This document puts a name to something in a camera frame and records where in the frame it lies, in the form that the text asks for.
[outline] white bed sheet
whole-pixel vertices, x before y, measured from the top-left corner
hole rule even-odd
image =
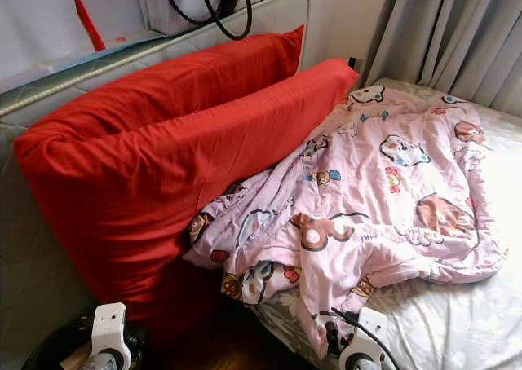
[[[421,98],[443,94],[389,79],[376,85]],[[522,368],[522,118],[477,105],[493,154],[493,200],[510,254],[493,277],[476,284],[442,285],[411,280],[377,290],[368,306],[388,316],[388,346],[402,369],[486,370]],[[314,131],[343,124],[336,108]],[[278,293],[256,306],[263,324],[291,350],[318,368],[338,368],[320,361],[295,318],[299,288]]]

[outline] red tassel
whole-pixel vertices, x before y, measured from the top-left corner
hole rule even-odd
[[[92,23],[89,14],[87,13],[87,9],[83,5],[82,0],[74,0],[74,4],[76,5],[76,12],[78,13],[78,17],[82,22],[83,28],[86,30],[89,38],[91,39],[92,46],[95,48],[95,51],[102,51],[105,49],[104,41],[101,39],[101,36],[98,34],[95,25]]]

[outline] mattress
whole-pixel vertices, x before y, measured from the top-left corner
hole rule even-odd
[[[406,91],[421,99],[439,91],[382,79],[376,85]],[[387,344],[403,369],[522,368],[522,244],[518,225],[522,187],[522,118],[477,105],[494,151],[493,201],[510,255],[493,277],[475,284],[443,285],[409,280],[378,289],[368,307],[388,317]],[[337,107],[313,136],[346,121]],[[253,306],[264,326],[291,350],[318,368],[338,368],[335,359],[319,360],[296,318],[299,288],[280,292]]]
[[[284,33],[307,25],[309,0],[262,0],[253,8],[252,34]],[[245,25],[245,11],[223,22],[239,32]],[[2,370],[20,369],[45,336],[95,303],[36,205],[14,157],[13,140],[87,91],[142,68],[228,41],[215,24],[209,24],[172,39],[127,47],[0,95]],[[314,59],[315,54],[305,46],[303,67],[309,67]]]

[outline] headboard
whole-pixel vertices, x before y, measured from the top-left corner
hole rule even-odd
[[[306,25],[308,9],[309,0],[257,2],[250,34],[284,33]],[[245,13],[239,11],[224,22],[239,32]],[[20,368],[46,335],[95,302],[40,213],[12,154],[12,141],[46,114],[89,90],[226,41],[214,24],[207,25],[174,39],[126,48],[0,96],[2,368]]]

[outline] black wire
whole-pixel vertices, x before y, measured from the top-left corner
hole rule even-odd
[[[167,0],[169,1],[170,5],[172,6],[172,8],[174,10],[176,10],[176,12],[181,15],[184,20],[186,20],[187,22],[191,23],[192,25],[196,25],[196,26],[203,26],[203,25],[207,25],[207,24],[210,24],[214,19],[211,17],[207,18],[206,20],[195,20],[191,17],[189,17],[188,15],[186,15],[185,13],[183,13],[183,11],[179,8],[178,5],[176,5],[176,3],[174,2],[174,0]]]
[[[241,33],[239,35],[230,33],[223,26],[223,24],[221,23],[221,21],[219,20],[219,17],[218,17],[219,7],[217,10],[214,10],[214,8],[212,7],[212,4],[210,3],[210,0],[203,0],[205,2],[206,8],[208,9],[208,11],[210,13],[210,18],[207,18],[206,20],[202,20],[202,21],[194,20],[194,19],[190,18],[188,15],[184,14],[182,12],[182,10],[178,7],[178,5],[176,5],[174,0],[168,0],[168,1],[169,1],[170,5],[174,8],[174,10],[176,10],[179,13],[179,15],[181,15],[186,21],[190,22],[191,24],[197,25],[197,26],[206,25],[206,24],[209,24],[210,22],[214,21],[218,25],[218,28],[227,37],[231,38],[232,40],[242,40],[243,38],[245,38],[248,35],[248,33],[250,32],[250,28],[252,27],[252,2],[251,2],[251,0],[245,0],[245,2],[246,2],[246,26],[245,26],[245,30],[243,31],[243,33]]]
[[[392,353],[390,352],[390,350],[388,348],[386,348],[386,346],[383,344],[382,341],[380,341],[378,339],[378,337],[376,337],[372,332],[370,332],[368,329],[366,329],[363,325],[361,325],[359,323],[359,321],[355,321],[354,319],[351,319],[350,317],[346,316],[342,311],[338,311],[337,309],[335,309],[334,307],[332,307],[332,311],[334,311],[335,313],[337,313],[338,315],[340,315],[341,317],[344,318],[344,320],[349,323],[350,325],[356,327],[356,328],[360,328],[362,329],[362,331],[364,333],[366,333],[368,336],[370,336],[372,339],[374,339],[374,341],[383,349],[384,352],[386,352],[386,355],[388,355],[388,357],[390,358],[391,362],[393,363],[393,367],[396,369],[396,370],[400,370],[399,369],[399,365],[397,364],[397,362],[395,361],[395,358],[393,358],[393,355]]]

